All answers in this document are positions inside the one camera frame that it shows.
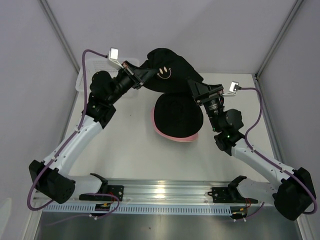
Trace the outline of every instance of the black bracket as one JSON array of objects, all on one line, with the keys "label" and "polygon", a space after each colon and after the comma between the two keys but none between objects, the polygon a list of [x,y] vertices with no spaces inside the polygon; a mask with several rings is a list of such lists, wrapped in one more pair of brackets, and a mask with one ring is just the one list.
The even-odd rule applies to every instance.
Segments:
[{"label": "black bracket", "polygon": [[[212,197],[215,204],[245,204],[246,199],[237,190],[239,183],[246,179],[246,176],[238,176],[228,184],[228,187],[212,187],[208,195]],[[257,204],[258,200],[249,198],[252,204]]]},{"label": "black bracket", "polygon": [[[124,196],[124,189],[123,185],[108,185],[108,180],[103,178],[102,176],[90,173],[90,175],[97,177],[101,180],[102,184],[97,192],[97,194],[110,194],[116,196],[120,202],[122,202]],[[94,196],[89,194],[81,194],[79,196],[80,201],[106,201],[106,202],[113,202],[115,199],[111,196]]]}]

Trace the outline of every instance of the white basket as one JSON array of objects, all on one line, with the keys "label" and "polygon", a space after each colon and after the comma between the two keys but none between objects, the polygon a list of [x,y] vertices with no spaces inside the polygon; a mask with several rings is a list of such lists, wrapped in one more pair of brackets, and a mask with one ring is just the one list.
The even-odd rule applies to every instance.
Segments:
[{"label": "white basket", "polygon": [[[119,58],[118,61],[119,63],[128,61],[129,63],[135,66],[140,65],[139,60],[136,58]],[[89,86],[92,82],[92,77],[96,72],[107,71],[112,78],[117,76],[118,74],[118,71],[108,64],[108,60],[102,57],[94,57],[94,58],[87,59],[85,61],[85,68],[86,68],[86,86],[88,91],[90,91]],[[75,89],[78,92],[81,92],[81,93],[84,92],[84,75],[83,75],[82,67],[76,79]]]}]

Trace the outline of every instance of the white table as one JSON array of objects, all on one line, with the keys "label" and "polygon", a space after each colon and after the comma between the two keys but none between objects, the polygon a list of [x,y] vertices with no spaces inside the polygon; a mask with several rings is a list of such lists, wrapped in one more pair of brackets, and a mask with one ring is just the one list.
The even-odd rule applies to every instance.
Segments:
[{"label": "white table", "polygon": [[[223,84],[229,90],[232,81],[242,87],[254,87],[250,74],[202,73],[207,84]],[[203,107],[204,122],[195,142],[181,143],[158,135],[150,112],[161,93],[142,88],[131,89],[116,104],[116,113],[105,129],[83,150],[70,175],[99,174],[107,179],[172,180],[228,182],[239,175],[266,181],[240,160],[221,152]],[[225,98],[225,109],[242,112],[244,133],[257,119],[259,101],[254,91],[239,91]],[[84,107],[84,95],[78,94],[67,133],[73,131]],[[261,119],[249,140],[267,154],[272,154],[265,122]]]}]

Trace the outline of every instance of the black fabric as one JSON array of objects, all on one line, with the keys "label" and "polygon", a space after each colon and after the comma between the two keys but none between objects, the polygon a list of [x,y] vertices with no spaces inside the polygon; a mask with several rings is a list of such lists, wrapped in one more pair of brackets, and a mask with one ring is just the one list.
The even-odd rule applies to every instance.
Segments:
[{"label": "black fabric", "polygon": [[202,82],[204,79],[182,57],[167,48],[157,48],[147,55],[141,67],[157,69],[158,73],[149,79],[144,87],[160,93],[187,93],[187,80]]},{"label": "black fabric", "polygon": [[154,122],[165,135],[187,138],[201,129],[204,116],[189,94],[164,93],[156,101]]}]

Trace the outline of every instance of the gray floor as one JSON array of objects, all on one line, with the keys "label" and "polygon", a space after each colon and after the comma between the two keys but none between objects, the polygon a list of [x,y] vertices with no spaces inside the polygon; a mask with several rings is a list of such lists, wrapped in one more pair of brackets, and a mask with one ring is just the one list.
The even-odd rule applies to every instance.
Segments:
[{"label": "gray floor", "polygon": [[44,212],[36,240],[301,240],[296,222],[265,207],[247,222],[230,222],[225,216],[113,214],[93,220]]}]

